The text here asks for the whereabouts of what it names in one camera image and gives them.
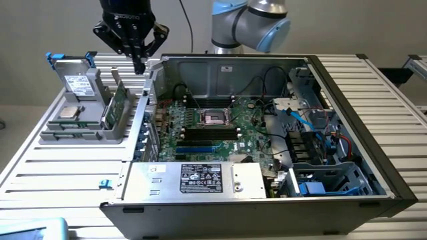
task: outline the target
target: red cable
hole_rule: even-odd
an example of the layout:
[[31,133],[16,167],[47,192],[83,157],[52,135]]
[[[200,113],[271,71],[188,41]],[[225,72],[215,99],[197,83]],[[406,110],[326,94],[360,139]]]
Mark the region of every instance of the red cable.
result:
[[350,157],[352,156],[352,142],[350,141],[348,137],[346,137],[344,135],[339,135],[339,138],[344,139],[344,141],[348,144],[347,158],[350,159]]

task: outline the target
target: sticker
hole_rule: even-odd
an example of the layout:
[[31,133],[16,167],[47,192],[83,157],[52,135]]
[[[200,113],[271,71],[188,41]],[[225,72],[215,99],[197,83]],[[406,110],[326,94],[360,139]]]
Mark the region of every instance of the sticker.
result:
[[84,75],[79,76],[64,76],[69,88],[76,96],[95,96],[93,89],[88,77]]
[[165,164],[149,165],[148,172],[149,173],[165,173],[167,172],[167,165]]
[[183,194],[209,194],[223,192],[223,172],[220,164],[180,165],[180,186]]
[[221,67],[220,67],[220,71],[221,71],[221,72],[229,72],[229,73],[231,73],[231,72],[233,71],[233,67],[232,67],[232,66],[221,66]]

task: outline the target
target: white floor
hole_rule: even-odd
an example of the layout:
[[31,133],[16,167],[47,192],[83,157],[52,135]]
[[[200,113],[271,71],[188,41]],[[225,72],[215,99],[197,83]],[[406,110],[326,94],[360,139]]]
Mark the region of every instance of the white floor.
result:
[[47,108],[47,106],[0,105],[0,119],[5,121],[5,129],[0,130],[0,172]]

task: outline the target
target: robotic arm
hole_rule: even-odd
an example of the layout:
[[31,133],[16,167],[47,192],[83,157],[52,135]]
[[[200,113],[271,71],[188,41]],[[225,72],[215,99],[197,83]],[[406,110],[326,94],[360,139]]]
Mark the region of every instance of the robotic arm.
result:
[[215,54],[240,54],[241,45],[268,53],[291,28],[285,0],[215,0],[212,44]]
[[[99,0],[103,15],[93,33],[117,54],[132,58],[135,73],[144,73],[144,62],[168,38],[169,28],[156,23],[149,0]],[[153,41],[145,37],[153,30]]]
[[[149,0],[99,0],[103,21],[93,33],[115,50],[132,58],[135,73],[167,40],[169,28],[156,23]],[[240,54],[241,45],[268,53],[287,37],[285,0],[215,0],[212,7],[212,44],[215,54]],[[145,37],[153,30],[153,41]]]

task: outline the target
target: blue cable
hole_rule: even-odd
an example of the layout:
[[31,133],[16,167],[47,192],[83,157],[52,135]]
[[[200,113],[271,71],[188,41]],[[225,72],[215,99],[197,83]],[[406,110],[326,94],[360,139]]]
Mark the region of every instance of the blue cable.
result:
[[292,111],[292,112],[291,112],[291,115],[292,115],[303,124],[307,124],[312,131],[315,131],[315,126],[314,126],[310,122],[307,122],[307,121],[300,117],[300,115],[296,114],[296,112]]

